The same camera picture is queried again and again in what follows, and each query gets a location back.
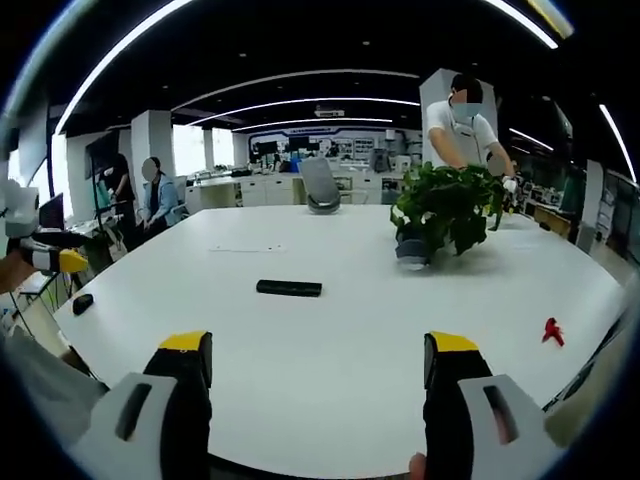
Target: red object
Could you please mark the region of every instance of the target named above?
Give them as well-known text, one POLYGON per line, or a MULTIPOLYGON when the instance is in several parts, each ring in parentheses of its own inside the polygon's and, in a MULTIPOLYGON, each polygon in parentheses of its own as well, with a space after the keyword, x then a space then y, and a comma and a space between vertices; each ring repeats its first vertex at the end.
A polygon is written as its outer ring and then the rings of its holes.
POLYGON ((556 322, 556 319, 553 317, 547 320, 547 323, 544 326, 544 336, 542 337, 542 341, 546 342, 551 337, 553 337, 556 340, 556 342, 558 342, 558 345, 560 345, 561 347, 564 346, 564 340, 562 338, 562 330, 560 330, 560 327, 558 326, 558 322, 556 322))

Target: person in black clothes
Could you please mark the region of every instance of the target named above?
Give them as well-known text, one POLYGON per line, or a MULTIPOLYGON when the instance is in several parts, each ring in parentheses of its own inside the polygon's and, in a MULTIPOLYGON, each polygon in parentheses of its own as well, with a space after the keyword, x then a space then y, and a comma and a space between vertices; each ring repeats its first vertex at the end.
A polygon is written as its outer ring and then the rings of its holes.
POLYGON ((113 170, 109 175, 103 173, 101 179, 104 180, 108 189, 113 190, 111 204, 116 205, 116 214, 122 215, 119 228, 124 237, 125 247, 131 251, 135 247, 136 214, 133 208, 135 195, 131 187, 127 158, 118 153, 113 162, 113 170))

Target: wall display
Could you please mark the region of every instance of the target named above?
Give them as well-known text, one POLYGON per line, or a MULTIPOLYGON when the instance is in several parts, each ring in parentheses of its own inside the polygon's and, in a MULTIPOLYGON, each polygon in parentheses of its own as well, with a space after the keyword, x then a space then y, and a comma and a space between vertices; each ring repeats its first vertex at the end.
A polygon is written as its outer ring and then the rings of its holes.
POLYGON ((353 141, 353 158, 355 160, 369 160, 369 155, 374 148, 373 138, 356 138, 353 141))
POLYGON ((331 140, 331 148, 327 152, 327 157, 338 157, 341 160, 353 159, 353 139, 334 138, 331 140))

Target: hand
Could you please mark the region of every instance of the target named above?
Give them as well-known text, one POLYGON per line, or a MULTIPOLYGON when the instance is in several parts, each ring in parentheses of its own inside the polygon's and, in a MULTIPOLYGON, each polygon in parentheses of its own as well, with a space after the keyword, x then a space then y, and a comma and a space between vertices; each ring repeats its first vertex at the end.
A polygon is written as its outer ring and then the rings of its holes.
POLYGON ((409 480, 424 480, 427 471, 427 457, 416 453, 409 462, 409 480))
POLYGON ((502 186, 507 192, 514 193, 518 187, 518 182, 511 177, 504 177, 502 179, 502 186))

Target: gray chair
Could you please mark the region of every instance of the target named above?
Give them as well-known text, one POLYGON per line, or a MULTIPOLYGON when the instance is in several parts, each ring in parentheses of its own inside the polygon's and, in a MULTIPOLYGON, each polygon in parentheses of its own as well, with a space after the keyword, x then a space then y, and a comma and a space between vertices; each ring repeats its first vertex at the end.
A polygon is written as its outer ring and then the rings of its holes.
POLYGON ((184 220, 189 217, 189 211, 184 200, 187 192, 187 177, 176 177, 173 179, 173 184, 178 192, 178 205, 171 209, 171 213, 178 215, 180 220, 184 220))
POLYGON ((320 215, 328 215, 340 208, 341 195, 362 193, 367 202, 367 192, 354 190, 340 190, 333 178, 329 162, 324 157, 314 157, 303 160, 298 164, 302 181, 307 192, 309 210, 320 215))

